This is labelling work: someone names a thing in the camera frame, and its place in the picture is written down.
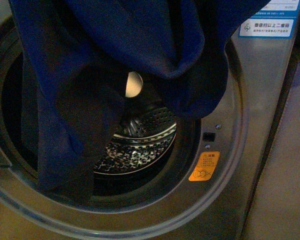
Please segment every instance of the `blue garment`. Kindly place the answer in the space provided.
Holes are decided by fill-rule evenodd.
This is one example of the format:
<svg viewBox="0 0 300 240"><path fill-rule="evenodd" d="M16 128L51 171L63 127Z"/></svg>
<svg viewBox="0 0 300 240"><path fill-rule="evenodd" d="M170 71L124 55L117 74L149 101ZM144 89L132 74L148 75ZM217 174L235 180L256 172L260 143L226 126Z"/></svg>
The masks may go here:
<svg viewBox="0 0 300 240"><path fill-rule="evenodd" d="M80 176L92 181L123 114L130 71L149 73L177 116L210 114L226 90L228 39L268 2L10 0L39 86L39 189L75 180L92 191Z"/></svg>

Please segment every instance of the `front-loading washing machine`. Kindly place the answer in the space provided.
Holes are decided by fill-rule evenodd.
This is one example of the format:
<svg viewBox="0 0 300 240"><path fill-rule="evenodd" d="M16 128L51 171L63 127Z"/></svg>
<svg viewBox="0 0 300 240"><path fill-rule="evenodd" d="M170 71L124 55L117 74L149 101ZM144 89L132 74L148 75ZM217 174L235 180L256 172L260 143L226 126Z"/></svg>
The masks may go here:
<svg viewBox="0 0 300 240"><path fill-rule="evenodd" d="M175 117L140 73L142 92L96 163L93 196L79 204L36 189L36 146L23 141L23 50L0 0L0 240L238 239L299 9L272 0L241 25L226 47L226 92L201 120ZM27 127L35 138L36 124Z"/></svg>

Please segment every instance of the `blue label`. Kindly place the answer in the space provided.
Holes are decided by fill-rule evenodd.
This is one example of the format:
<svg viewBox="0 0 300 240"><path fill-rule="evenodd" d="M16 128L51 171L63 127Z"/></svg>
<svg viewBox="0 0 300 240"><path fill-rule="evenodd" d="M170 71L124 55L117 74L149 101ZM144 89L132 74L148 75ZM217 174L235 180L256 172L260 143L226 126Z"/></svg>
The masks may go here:
<svg viewBox="0 0 300 240"><path fill-rule="evenodd" d="M300 0L272 0L240 27L240 38L289 39L295 28Z"/></svg>

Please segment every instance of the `orange warning label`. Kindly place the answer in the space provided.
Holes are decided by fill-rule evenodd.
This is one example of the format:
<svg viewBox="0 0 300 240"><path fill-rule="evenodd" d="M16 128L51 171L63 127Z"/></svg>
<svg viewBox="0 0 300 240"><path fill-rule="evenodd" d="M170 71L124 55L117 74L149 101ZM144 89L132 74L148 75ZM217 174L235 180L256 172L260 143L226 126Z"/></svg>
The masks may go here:
<svg viewBox="0 0 300 240"><path fill-rule="evenodd" d="M220 157L220 152L218 151L205 151L200 157L199 161L195 166L189 181L207 181L212 177L214 173L218 160Z"/></svg>

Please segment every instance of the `white label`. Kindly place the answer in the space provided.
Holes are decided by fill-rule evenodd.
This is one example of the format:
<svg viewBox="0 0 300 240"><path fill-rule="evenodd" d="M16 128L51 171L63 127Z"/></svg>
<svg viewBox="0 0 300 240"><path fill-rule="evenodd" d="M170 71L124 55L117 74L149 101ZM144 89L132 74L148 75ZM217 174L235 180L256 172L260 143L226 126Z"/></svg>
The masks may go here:
<svg viewBox="0 0 300 240"><path fill-rule="evenodd" d="M250 18L241 25L240 36L288 38L291 35L293 24L293 19Z"/></svg>
<svg viewBox="0 0 300 240"><path fill-rule="evenodd" d="M272 0L262 11L296 11L300 0Z"/></svg>

